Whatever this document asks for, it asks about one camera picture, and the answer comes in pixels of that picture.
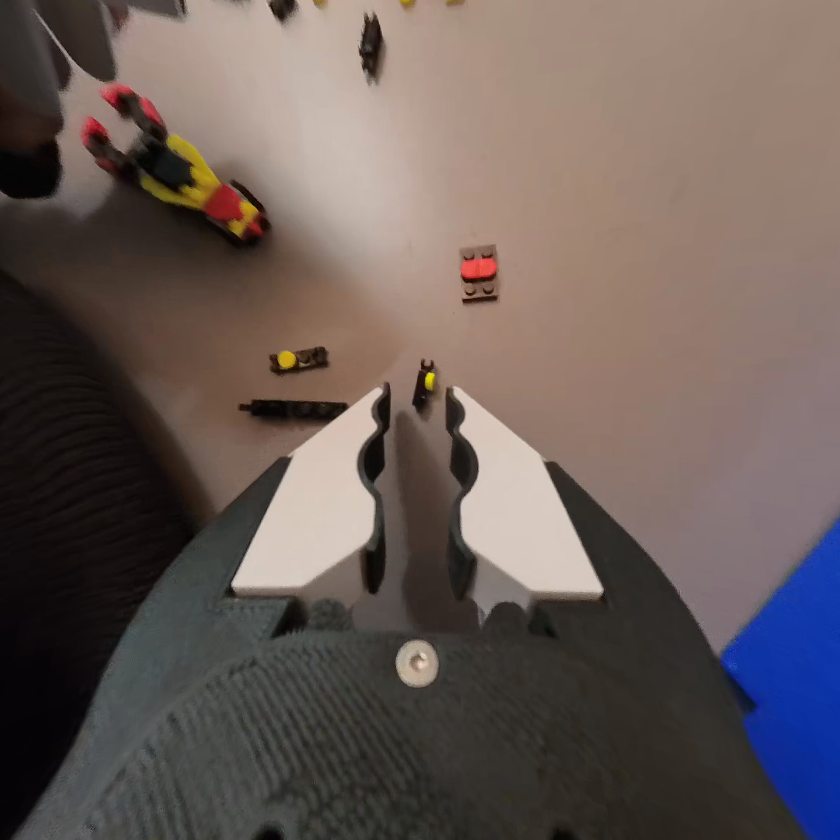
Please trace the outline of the blue plastic bin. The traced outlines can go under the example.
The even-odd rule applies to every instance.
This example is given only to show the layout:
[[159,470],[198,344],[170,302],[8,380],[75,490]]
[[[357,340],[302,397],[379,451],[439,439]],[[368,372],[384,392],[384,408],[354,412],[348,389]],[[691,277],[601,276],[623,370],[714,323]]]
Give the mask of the blue plastic bin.
[[839,521],[732,639],[721,662],[744,726],[810,838],[839,838]]

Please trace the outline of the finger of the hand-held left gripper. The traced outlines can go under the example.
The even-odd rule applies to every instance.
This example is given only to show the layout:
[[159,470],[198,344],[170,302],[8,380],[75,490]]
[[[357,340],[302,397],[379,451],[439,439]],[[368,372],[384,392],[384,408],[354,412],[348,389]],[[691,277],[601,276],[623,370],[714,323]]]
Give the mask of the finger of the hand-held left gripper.
[[118,75],[112,42],[120,32],[120,5],[102,1],[37,1],[37,15],[78,69],[98,81]]
[[61,61],[30,2],[1,2],[1,124],[4,132],[59,132]]

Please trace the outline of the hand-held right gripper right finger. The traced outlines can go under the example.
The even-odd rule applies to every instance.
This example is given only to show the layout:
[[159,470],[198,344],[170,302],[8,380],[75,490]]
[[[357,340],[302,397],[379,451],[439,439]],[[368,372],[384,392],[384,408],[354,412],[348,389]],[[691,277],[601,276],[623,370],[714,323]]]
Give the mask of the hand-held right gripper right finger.
[[598,602],[604,586],[554,485],[549,463],[459,386],[445,395],[448,578],[480,621],[502,604],[525,616],[544,602]]

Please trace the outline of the black lego plate red tiles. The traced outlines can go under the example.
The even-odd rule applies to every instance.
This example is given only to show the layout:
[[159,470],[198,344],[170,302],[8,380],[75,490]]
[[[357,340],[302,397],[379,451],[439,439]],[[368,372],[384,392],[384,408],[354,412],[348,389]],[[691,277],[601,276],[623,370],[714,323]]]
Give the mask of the black lego plate red tiles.
[[459,277],[463,303],[496,301],[500,292],[495,245],[463,247],[459,251]]

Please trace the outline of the black lego bracket piece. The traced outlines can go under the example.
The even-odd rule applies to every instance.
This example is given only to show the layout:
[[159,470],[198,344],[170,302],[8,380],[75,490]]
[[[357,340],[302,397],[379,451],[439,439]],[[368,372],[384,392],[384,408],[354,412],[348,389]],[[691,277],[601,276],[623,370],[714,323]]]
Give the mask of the black lego bracket piece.
[[364,13],[364,22],[360,36],[360,63],[368,82],[375,82],[379,78],[385,41],[382,25],[375,13]]

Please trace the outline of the yellow red black lego model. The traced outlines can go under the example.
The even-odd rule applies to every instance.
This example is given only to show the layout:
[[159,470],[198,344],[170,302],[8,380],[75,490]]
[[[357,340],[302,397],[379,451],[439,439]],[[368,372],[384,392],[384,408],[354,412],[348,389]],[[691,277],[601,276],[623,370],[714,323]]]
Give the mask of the yellow red black lego model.
[[119,82],[100,89],[101,98],[139,133],[120,151],[96,119],[82,125],[81,141],[98,167],[145,191],[157,201],[203,218],[226,240],[254,245],[270,231],[263,204],[237,181],[223,181],[197,148],[171,133],[150,99]]

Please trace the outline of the long black lego plate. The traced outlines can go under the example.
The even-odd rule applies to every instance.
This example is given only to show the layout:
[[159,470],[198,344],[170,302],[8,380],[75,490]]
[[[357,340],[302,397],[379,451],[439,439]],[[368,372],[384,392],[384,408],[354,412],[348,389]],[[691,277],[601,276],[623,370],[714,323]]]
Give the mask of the long black lego plate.
[[252,417],[282,421],[330,422],[349,409],[346,402],[321,402],[299,400],[259,400],[240,403],[238,410]]

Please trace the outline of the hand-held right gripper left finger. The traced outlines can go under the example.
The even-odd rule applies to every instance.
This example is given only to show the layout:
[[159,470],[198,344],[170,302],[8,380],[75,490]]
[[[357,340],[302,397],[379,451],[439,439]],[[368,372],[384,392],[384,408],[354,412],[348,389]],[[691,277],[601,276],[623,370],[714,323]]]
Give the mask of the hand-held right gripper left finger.
[[376,386],[295,449],[231,581],[238,597],[352,608],[385,577],[385,467],[391,387]]

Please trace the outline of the black lego plate yellow stud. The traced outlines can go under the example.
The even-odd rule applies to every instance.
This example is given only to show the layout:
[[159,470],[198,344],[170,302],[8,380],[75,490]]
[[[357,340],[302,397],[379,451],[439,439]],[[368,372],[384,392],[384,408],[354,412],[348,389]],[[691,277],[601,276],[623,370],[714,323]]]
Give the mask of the black lego plate yellow stud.
[[269,354],[268,360],[271,373],[288,375],[327,367],[329,352],[322,346],[303,350],[282,350]]

